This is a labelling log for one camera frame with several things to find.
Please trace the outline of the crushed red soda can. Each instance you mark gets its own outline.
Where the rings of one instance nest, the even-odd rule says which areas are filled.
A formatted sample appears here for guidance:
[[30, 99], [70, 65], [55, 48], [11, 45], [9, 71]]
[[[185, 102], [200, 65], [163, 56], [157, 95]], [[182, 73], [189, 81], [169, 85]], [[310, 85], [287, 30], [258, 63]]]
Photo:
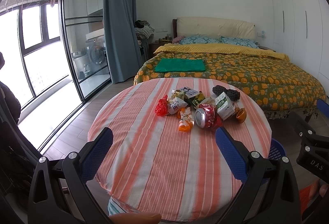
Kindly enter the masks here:
[[215, 107], [201, 104], [195, 111], [195, 123], [202, 129], [211, 128], [216, 123]]

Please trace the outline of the black framed glass door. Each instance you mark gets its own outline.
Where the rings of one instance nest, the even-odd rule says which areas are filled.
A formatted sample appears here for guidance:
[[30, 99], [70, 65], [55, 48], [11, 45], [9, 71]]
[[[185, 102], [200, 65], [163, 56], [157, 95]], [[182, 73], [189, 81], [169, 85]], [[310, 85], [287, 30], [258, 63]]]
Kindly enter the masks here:
[[20, 104], [18, 127], [42, 150], [110, 81], [86, 41], [104, 37], [103, 0], [1, 0], [1, 82]]

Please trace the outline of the gold black bag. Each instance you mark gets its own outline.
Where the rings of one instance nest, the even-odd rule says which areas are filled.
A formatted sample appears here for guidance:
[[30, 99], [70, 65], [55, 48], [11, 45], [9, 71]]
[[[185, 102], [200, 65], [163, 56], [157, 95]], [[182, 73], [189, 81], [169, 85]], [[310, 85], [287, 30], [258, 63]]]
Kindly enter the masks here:
[[174, 98], [174, 97], [178, 97], [179, 99], [184, 100], [185, 99], [185, 91], [180, 90], [180, 89], [172, 90], [171, 98]]

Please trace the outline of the white green milk carton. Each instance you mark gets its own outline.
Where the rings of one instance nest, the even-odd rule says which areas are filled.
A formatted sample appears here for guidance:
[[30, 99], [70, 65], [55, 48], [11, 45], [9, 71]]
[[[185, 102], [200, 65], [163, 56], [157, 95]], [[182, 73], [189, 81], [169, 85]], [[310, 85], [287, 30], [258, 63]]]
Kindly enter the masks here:
[[222, 92], [215, 99], [216, 112], [222, 120], [226, 120], [235, 113], [235, 105], [230, 98]]

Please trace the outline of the white snack bag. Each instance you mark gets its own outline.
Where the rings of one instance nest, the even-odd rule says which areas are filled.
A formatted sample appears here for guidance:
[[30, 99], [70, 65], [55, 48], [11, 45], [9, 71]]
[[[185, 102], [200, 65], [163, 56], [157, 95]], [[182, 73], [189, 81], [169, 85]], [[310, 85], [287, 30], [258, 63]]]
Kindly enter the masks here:
[[173, 97], [168, 100], [168, 114], [176, 114], [180, 109], [187, 107], [187, 103], [179, 98]]

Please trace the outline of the orange gold round wrapper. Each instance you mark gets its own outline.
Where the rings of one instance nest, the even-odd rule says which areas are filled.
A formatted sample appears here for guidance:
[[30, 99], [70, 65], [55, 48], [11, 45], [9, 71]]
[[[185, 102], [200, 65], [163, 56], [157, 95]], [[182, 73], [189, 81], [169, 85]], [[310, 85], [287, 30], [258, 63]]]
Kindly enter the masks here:
[[245, 122], [246, 118], [247, 118], [247, 111], [245, 108], [240, 108], [236, 111], [235, 119], [237, 120], [238, 123]]

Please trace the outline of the white wardrobe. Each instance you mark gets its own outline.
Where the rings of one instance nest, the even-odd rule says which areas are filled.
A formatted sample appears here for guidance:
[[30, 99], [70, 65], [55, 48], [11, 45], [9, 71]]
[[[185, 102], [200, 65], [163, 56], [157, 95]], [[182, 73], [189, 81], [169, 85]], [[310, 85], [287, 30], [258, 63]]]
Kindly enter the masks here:
[[274, 50], [288, 55], [328, 90], [328, 2], [272, 1]]

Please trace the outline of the washing machine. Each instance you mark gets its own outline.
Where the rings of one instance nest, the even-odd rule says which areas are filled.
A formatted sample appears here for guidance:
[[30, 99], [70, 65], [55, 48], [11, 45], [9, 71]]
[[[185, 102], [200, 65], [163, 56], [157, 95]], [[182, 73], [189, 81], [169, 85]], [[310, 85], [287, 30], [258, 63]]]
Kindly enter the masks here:
[[107, 60], [104, 43], [105, 40], [103, 36], [98, 36], [86, 41], [87, 53], [94, 65], [104, 65]]

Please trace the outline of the teal patterned pillow right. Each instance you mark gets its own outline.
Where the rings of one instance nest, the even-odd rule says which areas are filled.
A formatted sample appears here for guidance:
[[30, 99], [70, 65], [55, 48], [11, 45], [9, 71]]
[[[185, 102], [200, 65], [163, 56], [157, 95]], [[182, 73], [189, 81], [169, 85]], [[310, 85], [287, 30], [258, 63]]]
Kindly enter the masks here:
[[254, 40], [250, 39], [244, 39], [244, 38], [234, 38], [234, 37], [227, 37], [222, 36], [221, 41], [224, 44], [231, 44], [231, 45], [237, 45], [237, 46], [247, 46], [254, 49], [259, 49], [259, 45]]

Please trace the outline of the clear plastic box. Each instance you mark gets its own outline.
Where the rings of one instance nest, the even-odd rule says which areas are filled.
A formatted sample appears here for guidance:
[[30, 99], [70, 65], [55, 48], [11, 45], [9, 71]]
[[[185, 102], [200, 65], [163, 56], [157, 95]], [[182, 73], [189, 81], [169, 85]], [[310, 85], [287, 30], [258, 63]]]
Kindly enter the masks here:
[[189, 87], [183, 87], [179, 89], [179, 91], [183, 91], [187, 99], [195, 97], [200, 93], [199, 91], [191, 89]]

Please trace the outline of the pile of clothes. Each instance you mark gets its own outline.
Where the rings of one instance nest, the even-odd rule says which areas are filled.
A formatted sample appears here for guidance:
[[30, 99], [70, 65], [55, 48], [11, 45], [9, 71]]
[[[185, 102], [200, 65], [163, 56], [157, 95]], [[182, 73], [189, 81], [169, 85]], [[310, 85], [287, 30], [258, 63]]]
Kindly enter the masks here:
[[149, 39], [154, 36], [155, 29], [146, 20], [137, 20], [134, 22], [135, 33], [138, 40]]

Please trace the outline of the dark green yellow snack packet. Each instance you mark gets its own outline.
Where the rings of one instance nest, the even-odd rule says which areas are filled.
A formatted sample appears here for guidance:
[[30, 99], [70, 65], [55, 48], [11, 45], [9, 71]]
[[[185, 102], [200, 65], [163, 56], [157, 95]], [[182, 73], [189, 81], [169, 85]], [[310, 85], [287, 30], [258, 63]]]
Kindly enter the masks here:
[[204, 96], [203, 92], [200, 91], [197, 95], [193, 97], [188, 98], [187, 96], [185, 96], [185, 102], [194, 109], [197, 109], [201, 102], [205, 100], [205, 98], [206, 97]]

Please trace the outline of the orange floral green quilt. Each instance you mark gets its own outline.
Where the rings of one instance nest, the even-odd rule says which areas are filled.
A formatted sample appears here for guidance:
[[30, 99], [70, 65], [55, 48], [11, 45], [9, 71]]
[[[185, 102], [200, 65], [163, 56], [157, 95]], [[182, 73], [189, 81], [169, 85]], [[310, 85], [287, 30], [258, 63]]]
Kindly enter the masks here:
[[[166, 44], [154, 54], [139, 69], [134, 84], [174, 77], [218, 80], [242, 90], [271, 117], [300, 109], [312, 113], [317, 101], [327, 98], [318, 79], [293, 64], [288, 55], [273, 50], [220, 43]], [[201, 60], [205, 70], [192, 67], [158, 72], [156, 66], [163, 59]]]

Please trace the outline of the orange white candy wrapper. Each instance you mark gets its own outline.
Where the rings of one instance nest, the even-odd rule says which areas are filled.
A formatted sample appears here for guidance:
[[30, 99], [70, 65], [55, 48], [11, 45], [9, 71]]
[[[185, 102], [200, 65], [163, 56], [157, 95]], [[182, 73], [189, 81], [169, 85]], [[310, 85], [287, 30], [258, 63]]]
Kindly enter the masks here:
[[180, 122], [178, 125], [178, 130], [180, 132], [190, 132], [194, 126], [194, 117], [190, 107], [181, 108], [177, 112], [177, 117]]

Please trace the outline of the blue plastic trash basket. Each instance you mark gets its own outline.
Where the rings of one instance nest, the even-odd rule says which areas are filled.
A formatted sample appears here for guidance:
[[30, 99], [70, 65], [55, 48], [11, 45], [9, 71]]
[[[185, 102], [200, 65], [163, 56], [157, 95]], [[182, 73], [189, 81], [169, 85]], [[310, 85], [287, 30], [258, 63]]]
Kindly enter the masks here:
[[282, 144], [279, 141], [272, 138], [268, 159], [280, 160], [283, 156], [286, 156], [285, 148], [282, 146]]

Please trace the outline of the wooden nightstand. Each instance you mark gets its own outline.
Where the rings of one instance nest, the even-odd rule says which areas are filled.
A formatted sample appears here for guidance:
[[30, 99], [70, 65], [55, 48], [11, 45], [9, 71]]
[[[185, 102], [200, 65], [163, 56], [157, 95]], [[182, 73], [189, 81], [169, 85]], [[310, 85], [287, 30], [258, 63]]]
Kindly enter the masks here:
[[149, 44], [149, 48], [148, 48], [148, 59], [151, 59], [152, 57], [155, 56], [154, 52], [160, 47], [160, 46], [164, 46], [165, 44], [170, 44], [170, 41], [167, 42], [153, 42]]

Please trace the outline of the red plastic wrapper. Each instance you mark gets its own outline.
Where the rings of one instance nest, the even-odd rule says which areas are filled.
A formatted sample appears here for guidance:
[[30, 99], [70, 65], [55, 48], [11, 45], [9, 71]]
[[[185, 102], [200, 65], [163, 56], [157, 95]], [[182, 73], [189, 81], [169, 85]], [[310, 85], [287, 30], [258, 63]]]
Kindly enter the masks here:
[[158, 101], [154, 112], [157, 116], [160, 117], [166, 116], [168, 114], [168, 95], [165, 95]]

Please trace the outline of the folded green cloth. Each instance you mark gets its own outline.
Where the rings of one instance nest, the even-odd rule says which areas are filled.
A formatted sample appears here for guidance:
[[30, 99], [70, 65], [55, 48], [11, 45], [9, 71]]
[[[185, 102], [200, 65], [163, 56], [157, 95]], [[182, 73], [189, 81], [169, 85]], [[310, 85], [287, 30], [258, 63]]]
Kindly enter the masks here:
[[191, 60], [180, 58], [163, 58], [155, 66], [154, 71], [156, 73], [167, 72], [204, 72], [206, 66], [203, 60]]

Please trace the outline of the teal patterned pillow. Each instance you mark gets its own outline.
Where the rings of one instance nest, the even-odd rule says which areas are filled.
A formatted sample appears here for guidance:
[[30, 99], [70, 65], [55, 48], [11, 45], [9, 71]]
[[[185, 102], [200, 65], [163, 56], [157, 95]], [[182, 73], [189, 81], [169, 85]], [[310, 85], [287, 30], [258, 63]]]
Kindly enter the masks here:
[[237, 46], [247, 46], [254, 49], [259, 49], [259, 45], [254, 40], [250, 39], [244, 39], [244, 38], [234, 38], [234, 37], [227, 37], [222, 36], [221, 41], [224, 44], [231, 44], [231, 45], [237, 45]]
[[207, 36], [194, 35], [185, 37], [179, 41], [181, 45], [187, 44], [221, 44], [220, 39], [213, 39]]

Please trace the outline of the striped pink white tablecloth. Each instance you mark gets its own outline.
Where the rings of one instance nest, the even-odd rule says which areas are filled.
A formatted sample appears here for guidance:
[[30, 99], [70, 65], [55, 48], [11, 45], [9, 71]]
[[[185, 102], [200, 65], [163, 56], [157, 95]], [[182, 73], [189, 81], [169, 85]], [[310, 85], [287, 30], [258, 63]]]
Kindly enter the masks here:
[[109, 193], [109, 211], [155, 212], [166, 221], [191, 222], [215, 214], [235, 196], [234, 178], [210, 129], [178, 129], [176, 115], [160, 117], [158, 101], [189, 87], [207, 97], [214, 79], [160, 78], [132, 86], [108, 101], [88, 133], [92, 141], [105, 128], [113, 145], [96, 174]]

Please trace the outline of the blue-grey curtain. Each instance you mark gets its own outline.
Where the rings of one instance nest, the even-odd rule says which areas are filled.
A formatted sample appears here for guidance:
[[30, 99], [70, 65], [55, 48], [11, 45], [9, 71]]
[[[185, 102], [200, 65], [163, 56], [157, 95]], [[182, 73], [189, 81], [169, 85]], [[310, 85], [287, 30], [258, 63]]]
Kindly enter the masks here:
[[135, 76], [142, 66], [136, 20], [136, 0], [103, 0], [105, 47], [114, 84]]

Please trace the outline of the bed with cream headboard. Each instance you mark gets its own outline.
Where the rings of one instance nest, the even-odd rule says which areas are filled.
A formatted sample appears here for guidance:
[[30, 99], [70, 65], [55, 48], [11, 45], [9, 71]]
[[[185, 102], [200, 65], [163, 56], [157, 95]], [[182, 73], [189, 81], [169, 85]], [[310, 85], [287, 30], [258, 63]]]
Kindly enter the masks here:
[[[255, 40], [255, 26], [252, 23], [231, 20], [231, 19], [220, 19], [214, 17], [180, 17], [173, 21], [173, 32], [174, 37], [171, 44], [180, 44], [179, 41], [185, 37], [200, 35], [207, 36], [213, 39], [220, 39], [222, 36], [244, 38]], [[259, 49], [268, 50], [259, 45]], [[290, 110], [287, 112], [277, 112], [272, 117], [266, 112], [265, 115], [269, 119], [282, 119], [286, 118], [290, 113], [297, 112], [305, 116], [307, 120], [311, 117], [315, 117], [319, 114], [319, 109], [312, 113], [305, 114], [303, 110]]]

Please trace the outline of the teal patterned pillow left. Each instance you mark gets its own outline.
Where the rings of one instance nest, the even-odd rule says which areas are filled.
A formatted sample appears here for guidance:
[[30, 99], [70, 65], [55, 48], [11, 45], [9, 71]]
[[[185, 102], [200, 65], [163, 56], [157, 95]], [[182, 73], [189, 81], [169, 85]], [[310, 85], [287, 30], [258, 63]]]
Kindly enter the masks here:
[[187, 44], [221, 44], [220, 39], [213, 39], [207, 36], [194, 35], [185, 37], [179, 41], [181, 45]]

